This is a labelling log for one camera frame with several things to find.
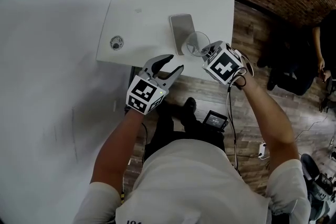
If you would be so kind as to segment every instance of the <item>wooden floor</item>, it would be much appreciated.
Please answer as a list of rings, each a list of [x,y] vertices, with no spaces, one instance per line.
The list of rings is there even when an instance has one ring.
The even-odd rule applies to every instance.
[[[243,4],[235,3],[234,32],[232,46],[244,52],[251,60],[258,83],[266,88],[269,68],[260,69],[256,62],[262,50],[272,46],[274,36],[283,35],[286,26],[253,10]],[[214,82],[192,79],[181,76],[170,88],[167,100],[183,104],[188,97],[197,102],[196,117],[203,121],[209,110],[226,114],[227,87]],[[288,115],[296,135],[300,154],[309,153],[318,163],[321,170],[332,176],[336,172],[335,163],[329,160],[328,146],[335,133],[335,115],[319,112],[319,104],[325,96],[325,86],[316,79],[312,87],[304,96],[296,96],[283,89],[275,88],[268,92]],[[268,161],[261,161],[257,157],[259,144],[262,142],[254,114],[245,98],[238,89],[233,89],[233,117],[237,132],[238,154],[251,157],[239,157],[239,170],[244,181],[256,192],[263,194],[268,178]],[[148,129],[148,142],[155,131],[157,114],[150,113],[145,117]],[[179,121],[175,122],[175,130],[183,131]],[[233,162],[233,135],[229,127],[225,130],[224,144],[226,153]],[[141,172],[146,134],[140,131],[131,158],[130,165],[124,176],[125,193],[129,193]]]

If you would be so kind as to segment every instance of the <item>hand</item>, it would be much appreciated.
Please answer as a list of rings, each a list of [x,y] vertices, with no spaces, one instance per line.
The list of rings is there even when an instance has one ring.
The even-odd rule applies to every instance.
[[[324,62],[324,58],[321,56],[318,58],[318,68],[319,68],[319,72],[321,72],[324,69],[324,66],[326,65],[326,63]]]
[[[320,77],[321,77],[321,79],[323,80],[323,82],[326,82],[327,79],[329,79],[329,78],[331,77],[331,72],[330,72],[330,70],[323,71],[323,72],[321,72],[320,74],[321,74]]]

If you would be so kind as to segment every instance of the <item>black pants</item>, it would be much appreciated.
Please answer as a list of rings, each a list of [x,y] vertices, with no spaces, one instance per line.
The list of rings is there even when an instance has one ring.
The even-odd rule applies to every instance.
[[[297,95],[303,95],[312,85],[318,75],[317,58],[315,51],[306,41],[297,44],[280,55],[275,66],[278,87]],[[296,79],[284,73],[295,74]]]
[[[181,123],[185,132],[174,132],[174,122],[170,114],[161,115],[157,121],[152,141],[145,147],[144,161],[154,152],[178,139],[195,139],[213,144],[223,151],[224,137],[220,132],[214,132],[199,122],[193,113],[184,113]]]

